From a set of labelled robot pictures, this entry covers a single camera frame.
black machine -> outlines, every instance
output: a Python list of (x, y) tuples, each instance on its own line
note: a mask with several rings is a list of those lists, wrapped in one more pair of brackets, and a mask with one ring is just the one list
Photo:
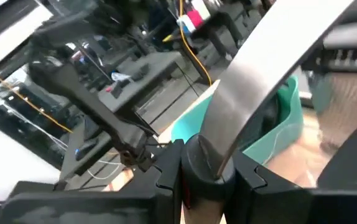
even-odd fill
[[(292, 3), (292, 9), (302, 7), (301, 4), (308, 4), (308, 7), (319, 4), (315, 1), (278, 1), (270, 10), (275, 10), (274, 13), (279, 9), (286, 10), (284, 6), (288, 2)], [(322, 12), (322, 20), (318, 22), (311, 21), (307, 18), (308, 15), (296, 18), (296, 22), (304, 22), (308, 26), (318, 23), (318, 27), (313, 27), (313, 30), (299, 34), (311, 41), (299, 40), (301, 43), (297, 43), (291, 51), (291, 55), (295, 57), (288, 57), (291, 61), (284, 63), (287, 68), (282, 68), (282, 63), (272, 62), (272, 71), (281, 68), (282, 73), (278, 71), (269, 76), (269, 82), (256, 85), (260, 83), (254, 82), (258, 82), (260, 78), (246, 80), (251, 84), (248, 87), (252, 87), (246, 91), (253, 91), (254, 94), (240, 95), (248, 104), (245, 108), (249, 109), (250, 114), (245, 117), (243, 111), (235, 113), (238, 111), (235, 106), (224, 107), (223, 111), (218, 108), (227, 101), (227, 95), (235, 100), (237, 93), (242, 91), (241, 88), (235, 88), (237, 84), (232, 82), (239, 82), (239, 86), (245, 84), (241, 82), (242, 73), (236, 72), (239, 66), (245, 65), (241, 68), (248, 68), (247, 75), (256, 74), (258, 77), (267, 75), (259, 72), (269, 68), (252, 67), (252, 60), (257, 59), (253, 56), (253, 59), (249, 58), (250, 56), (245, 55), (245, 50), (240, 50), (213, 95), (200, 134), (194, 135), (186, 144), (182, 140), (176, 140), (155, 156), (145, 148), (146, 133), (135, 125), (117, 119), (107, 107), (89, 94), (79, 84), (72, 64), (55, 66), (44, 59), (42, 54), (36, 54), (30, 66), (41, 66), (44, 72), (31, 73), (33, 81), (49, 92), (66, 96), (74, 102), (111, 136), (114, 147), (121, 153), (122, 163), (138, 166), (142, 172), (137, 173), (119, 192), (64, 192), (48, 189), (43, 192), (16, 194), (2, 205), (0, 223), (180, 223), (182, 203), (187, 224), (218, 223), (222, 214), (229, 224), (357, 223), (357, 185), (354, 184), (357, 183), (357, 166), (350, 165), (354, 164), (353, 158), (357, 158), (357, 150), (353, 150), (357, 148), (357, 130), (326, 166), (318, 179), (317, 189), (303, 189), (283, 179), (235, 147), (242, 140), (238, 136), (243, 136), (240, 133), (243, 133), (244, 127), (249, 128), (249, 121), (258, 109), (270, 101), (291, 71), (304, 61), (306, 53), (318, 47), (319, 40), (323, 39), (332, 24), (350, 6), (356, 6), (356, 3), (342, 0), (335, 2), (333, 7), (331, 2), (331, 11)], [(267, 14), (263, 24), (274, 19), (276, 18)], [(252, 35), (266, 31), (274, 33), (260, 27)], [(296, 44), (291, 38), (298, 37), (289, 35), (281, 41)], [(249, 41), (252, 45), (257, 44), (255, 38), (250, 37)], [(285, 44), (271, 46), (284, 48)], [(265, 49), (271, 53), (271, 57), (274, 57), (275, 50)], [(216, 120), (221, 113), (227, 111), (230, 114), (226, 114), (226, 117), (231, 115), (231, 119)], [(213, 119), (217, 125), (232, 125), (218, 126), (220, 130), (212, 129), (211, 125), (216, 124), (207, 121)], [(95, 153), (98, 157), (91, 159), (98, 160), (103, 153), (105, 152)]]

silver metal strip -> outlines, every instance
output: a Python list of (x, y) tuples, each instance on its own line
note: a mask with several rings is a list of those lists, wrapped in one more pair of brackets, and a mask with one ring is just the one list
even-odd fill
[(222, 74), (201, 127), (200, 144), (216, 178), (257, 109), (353, 2), (279, 0), (263, 17)]

orange cable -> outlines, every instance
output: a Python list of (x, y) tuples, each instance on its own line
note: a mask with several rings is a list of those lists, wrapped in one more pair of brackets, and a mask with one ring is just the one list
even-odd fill
[[(184, 14), (184, 4), (183, 4), (183, 0), (180, 0), (180, 17), (182, 17)], [(183, 31), (183, 22), (180, 22), (180, 33), (181, 33), (181, 38), (183, 39), (184, 45), (186, 46), (186, 48), (190, 51), (192, 57), (194, 57), (194, 59), (198, 62), (199, 66), (201, 66), (201, 68), (203, 69), (203, 71), (205, 71), (206, 76), (208, 77), (208, 81), (209, 81), (209, 85), (211, 86), (211, 78), (209, 76), (208, 71), (206, 70), (206, 68), (202, 65), (201, 61), (199, 61), (199, 59), (197, 58), (197, 56), (192, 52), (190, 46), (188, 46), (187, 40), (185, 39), (184, 36), (184, 31)]]
[(54, 118), (49, 116), (48, 114), (44, 113), (42, 110), (40, 110), (38, 107), (36, 107), (33, 103), (31, 103), (29, 100), (26, 100), (24, 96), (22, 96), (18, 91), (14, 90), (13, 87), (6, 81), (0, 78), (0, 83), (2, 83), (5, 87), (7, 87), (9, 90), (11, 90), (13, 93), (15, 93), (19, 98), (24, 100), (29, 106), (31, 106), (33, 109), (37, 110), (39, 113), (41, 113), (43, 116), (51, 120), (53, 123), (55, 123), (57, 126), (60, 126), (62, 129), (68, 131), (69, 133), (72, 133), (72, 130), (65, 127), (64, 125), (60, 124), (58, 121), (56, 121)]

black cable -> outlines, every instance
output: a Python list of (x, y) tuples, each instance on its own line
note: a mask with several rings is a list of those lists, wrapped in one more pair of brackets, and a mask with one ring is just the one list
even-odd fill
[(99, 187), (106, 187), (108, 184), (103, 184), (103, 185), (94, 185), (91, 187), (80, 187), (77, 189), (69, 189), (69, 190), (64, 190), (64, 191), (77, 191), (77, 190), (88, 190), (88, 189), (94, 189), (94, 188), (99, 188)]
[(187, 75), (184, 74), (184, 78), (187, 81), (187, 83), (190, 85), (191, 89), (193, 90), (193, 92), (197, 95), (197, 97), (199, 97), (199, 94), (197, 93), (197, 91), (195, 91), (195, 88), (192, 86), (192, 84), (190, 83), (190, 81), (187, 78)]
[(128, 119), (124, 119), (124, 118), (119, 117), (119, 116), (116, 116), (116, 117), (117, 117), (118, 119), (120, 119), (121, 121), (124, 121), (124, 122), (126, 122), (126, 123), (133, 124), (133, 125), (137, 126), (138, 128), (142, 129), (143, 131), (146, 131), (146, 132), (149, 132), (149, 133), (152, 133), (152, 134), (155, 134), (156, 136), (158, 136), (158, 133), (156, 133), (154, 130), (151, 130), (151, 129), (149, 129), (149, 128), (147, 128), (147, 127), (141, 125), (141, 124), (137, 124), (137, 123), (135, 123), (135, 122), (133, 122), (133, 121), (130, 121), (130, 120), (128, 120)]
[(156, 46), (156, 45), (153, 44), (152, 42), (148, 42), (148, 41), (146, 41), (146, 40), (144, 40), (144, 39), (143, 39), (143, 40), (142, 40), (142, 39), (138, 39), (138, 38), (136, 38), (135, 36), (133, 36), (133, 35), (131, 35), (131, 34), (129, 34), (129, 33), (127, 33), (127, 34), (125, 34), (125, 35), (127, 35), (128, 37), (130, 37), (130, 38), (131, 38), (132, 40), (134, 40), (134, 41), (144, 42), (145, 44), (149, 44), (149, 45), (155, 47), (155, 49), (156, 49), (156, 50), (159, 50), (160, 52), (163, 52), (163, 51), (164, 51), (162, 48)]
[(177, 66), (178, 69), (180, 70), (180, 72), (183, 74), (185, 80), (187, 81), (187, 83), (190, 85), (191, 89), (194, 91), (194, 93), (199, 97), (199, 94), (197, 93), (197, 91), (195, 91), (194, 87), (193, 87), (193, 84), (195, 83), (183, 70), (180, 66)]

blue object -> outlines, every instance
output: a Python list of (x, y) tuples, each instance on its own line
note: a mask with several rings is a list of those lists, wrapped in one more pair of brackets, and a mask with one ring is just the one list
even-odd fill
[[(270, 158), (289, 147), (299, 138), (303, 129), (297, 78), (288, 78), (287, 86), (282, 86), (277, 94), (280, 102), (280, 123), (254, 144), (242, 149), (247, 156), (260, 164), (265, 164)], [(183, 139), (187, 142), (190, 137), (199, 133), (211, 98), (212, 96), (203, 100), (176, 121), (172, 130), (172, 141)]]

